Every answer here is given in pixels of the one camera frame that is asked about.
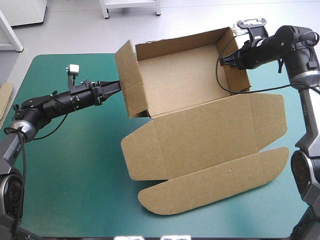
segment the cardboard box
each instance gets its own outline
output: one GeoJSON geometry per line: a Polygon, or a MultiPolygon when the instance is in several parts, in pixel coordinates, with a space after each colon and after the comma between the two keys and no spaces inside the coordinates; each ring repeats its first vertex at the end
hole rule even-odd
{"type": "Polygon", "coordinates": [[[12,85],[10,83],[5,83],[0,88],[0,120],[5,114],[6,107],[10,100],[11,93],[12,93],[12,85]]]}
{"type": "MultiPolygon", "coordinates": [[[[151,212],[171,215],[264,185],[288,161],[285,147],[259,152],[287,131],[283,97],[231,96],[216,80],[219,53],[233,37],[223,28],[135,46],[115,60],[128,116],[151,117],[122,142],[130,177],[168,180],[139,192],[151,212]]],[[[238,49],[233,40],[225,51],[238,49]]],[[[218,68],[233,91],[250,87],[247,72],[218,68]]]]}

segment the cardboard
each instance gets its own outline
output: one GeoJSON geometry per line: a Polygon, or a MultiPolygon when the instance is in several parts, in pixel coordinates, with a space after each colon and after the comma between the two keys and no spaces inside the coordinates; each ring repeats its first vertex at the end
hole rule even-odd
{"type": "MultiPolygon", "coordinates": [[[[288,161],[284,147],[259,152],[287,131],[283,97],[221,89],[215,75],[230,28],[136,46],[116,54],[130,118],[152,120],[121,142],[133,180],[168,180],[140,191],[151,212],[171,215],[264,185],[288,161]]],[[[225,51],[238,49],[233,40],[225,51]]],[[[218,67],[224,86],[248,91],[247,72],[218,67]]]]}
{"type": "Polygon", "coordinates": [[[11,97],[12,88],[13,87],[10,83],[5,83],[0,88],[0,120],[5,114],[6,107],[11,97]]]}

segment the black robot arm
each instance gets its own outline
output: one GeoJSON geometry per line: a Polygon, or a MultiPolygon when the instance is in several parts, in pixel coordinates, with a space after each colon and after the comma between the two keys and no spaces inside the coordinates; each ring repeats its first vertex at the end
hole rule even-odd
{"type": "Polygon", "coordinates": [[[258,24],[253,25],[246,24],[246,20],[237,23],[240,28],[248,30],[250,40],[236,52],[222,57],[220,65],[245,70],[278,61],[279,73],[283,64],[285,65],[291,86],[300,94],[306,128],[306,134],[295,145],[300,149],[292,155],[291,168],[301,198],[309,205],[301,221],[293,229],[291,238],[319,240],[320,67],[314,49],[319,42],[319,34],[310,28],[285,25],[268,37],[264,29],[266,21],[262,18],[257,22],[258,24]]]}
{"type": "Polygon", "coordinates": [[[119,81],[85,80],[75,85],[79,73],[78,65],[67,67],[69,91],[53,92],[51,95],[34,97],[13,106],[13,122],[5,132],[7,137],[0,142],[0,238],[11,240],[42,239],[24,229],[17,228],[18,219],[22,217],[24,198],[24,176],[16,168],[15,162],[24,144],[35,139],[40,129],[59,116],[99,106],[113,94],[121,91],[119,81]]]}

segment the green tabletop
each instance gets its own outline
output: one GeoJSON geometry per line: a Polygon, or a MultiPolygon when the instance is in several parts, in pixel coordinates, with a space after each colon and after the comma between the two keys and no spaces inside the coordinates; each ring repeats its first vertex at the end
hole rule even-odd
{"type": "MultiPolygon", "coordinates": [[[[77,83],[118,80],[113,54],[37,56],[14,100],[68,90],[65,67],[80,65],[77,83]]],[[[252,90],[288,84],[277,63],[249,71],[252,90]]],[[[273,91],[286,104],[287,134],[266,149],[286,146],[292,154],[305,127],[293,88],[273,91]]],[[[11,122],[13,111],[4,125],[11,122]]],[[[38,133],[51,132],[54,119],[38,133]]],[[[121,140],[149,118],[128,119],[121,92],[102,106],[69,114],[61,128],[26,145],[27,177],[22,227],[40,236],[192,235],[193,237],[286,237],[307,208],[288,163],[273,182],[185,213],[161,216],[140,205],[137,195],[156,181],[131,180],[121,140]]],[[[3,131],[0,140],[4,139],[3,131]]],[[[17,161],[21,167],[21,158],[17,161]]]]}

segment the floor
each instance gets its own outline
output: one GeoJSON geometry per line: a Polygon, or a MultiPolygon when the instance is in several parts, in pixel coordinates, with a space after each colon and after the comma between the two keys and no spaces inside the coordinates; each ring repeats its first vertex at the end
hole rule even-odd
{"type": "Polygon", "coordinates": [[[48,0],[44,24],[14,29],[24,51],[0,52],[0,85],[12,83],[14,98],[37,55],[114,53],[129,39],[175,38],[256,17],[267,19],[270,35],[282,25],[320,32],[319,12],[320,0],[162,0],[161,16],[155,9],[127,8],[110,10],[104,19],[99,0],[48,0]]]}

